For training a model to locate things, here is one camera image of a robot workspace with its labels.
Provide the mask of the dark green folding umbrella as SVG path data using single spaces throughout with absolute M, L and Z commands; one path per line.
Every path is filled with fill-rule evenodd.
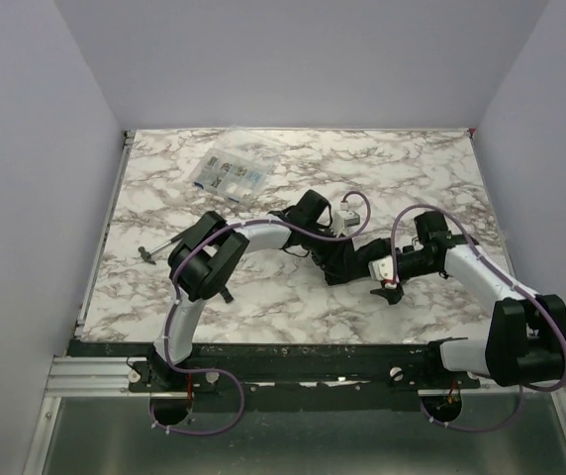
M 342 242 L 317 241 L 310 247 L 310 256 L 324 273 L 329 286 L 368 278 L 369 263 L 391 253 L 389 238 L 376 238 L 364 246 L 355 248 L 351 240 Z

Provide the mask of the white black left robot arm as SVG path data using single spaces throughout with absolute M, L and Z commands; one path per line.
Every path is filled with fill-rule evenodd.
M 154 379 L 167 385 L 190 373 L 178 364 L 192 353 L 193 336 L 208 301 L 226 290 L 245 254 L 331 242 L 336 236 L 319 223 L 329 209 L 329 201 L 310 190 L 297 204 L 262 218 L 229 223 L 218 213 L 207 212 L 187 229 L 168 257 L 173 301 L 147 357 Z

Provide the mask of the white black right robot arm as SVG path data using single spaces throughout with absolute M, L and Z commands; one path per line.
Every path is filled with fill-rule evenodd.
M 486 338 L 430 343 L 432 364 L 448 372 L 469 372 L 502 387 L 552 392 L 566 384 L 566 305 L 540 294 L 496 264 L 451 214 L 422 205 L 415 218 L 418 247 L 389 250 L 369 262 L 376 295 L 400 302 L 404 285 L 431 274 L 453 278 L 490 316 Z

